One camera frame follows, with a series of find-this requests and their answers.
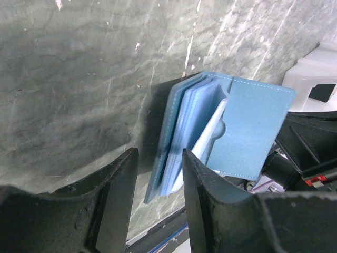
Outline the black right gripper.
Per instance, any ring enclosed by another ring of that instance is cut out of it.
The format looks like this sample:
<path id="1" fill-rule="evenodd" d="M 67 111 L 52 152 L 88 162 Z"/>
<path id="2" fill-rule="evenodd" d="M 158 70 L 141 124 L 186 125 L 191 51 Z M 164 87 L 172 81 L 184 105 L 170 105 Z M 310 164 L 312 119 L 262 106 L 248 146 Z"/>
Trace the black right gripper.
<path id="1" fill-rule="evenodd" d="M 262 174 L 285 191 L 336 191 L 336 112 L 290 112 Z"/>

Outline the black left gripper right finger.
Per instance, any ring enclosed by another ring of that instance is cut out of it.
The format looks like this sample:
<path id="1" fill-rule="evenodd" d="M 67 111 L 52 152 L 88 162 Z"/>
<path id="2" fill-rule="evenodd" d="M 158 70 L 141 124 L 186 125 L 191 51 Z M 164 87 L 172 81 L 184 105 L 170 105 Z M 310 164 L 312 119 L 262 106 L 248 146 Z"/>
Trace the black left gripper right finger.
<path id="1" fill-rule="evenodd" d="M 183 151 L 192 252 L 336 252 L 336 194 L 251 194 Z"/>

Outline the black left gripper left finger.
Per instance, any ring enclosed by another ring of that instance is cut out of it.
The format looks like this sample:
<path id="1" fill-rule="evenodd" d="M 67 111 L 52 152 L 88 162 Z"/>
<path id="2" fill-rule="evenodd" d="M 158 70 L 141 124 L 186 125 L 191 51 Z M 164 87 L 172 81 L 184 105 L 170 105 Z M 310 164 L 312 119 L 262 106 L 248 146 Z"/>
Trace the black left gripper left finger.
<path id="1" fill-rule="evenodd" d="M 1 252 L 124 252 L 138 171 L 130 148 L 52 193 L 1 186 Z"/>

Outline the blue card holder wallet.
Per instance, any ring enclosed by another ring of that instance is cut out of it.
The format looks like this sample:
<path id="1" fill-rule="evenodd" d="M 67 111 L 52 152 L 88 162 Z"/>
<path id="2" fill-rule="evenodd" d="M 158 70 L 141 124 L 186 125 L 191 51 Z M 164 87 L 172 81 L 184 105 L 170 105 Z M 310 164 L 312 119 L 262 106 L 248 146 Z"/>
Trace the blue card holder wallet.
<path id="1" fill-rule="evenodd" d="M 222 176 L 256 180 L 295 96 L 215 72 L 172 86 L 145 203 L 182 187 L 184 149 Z"/>

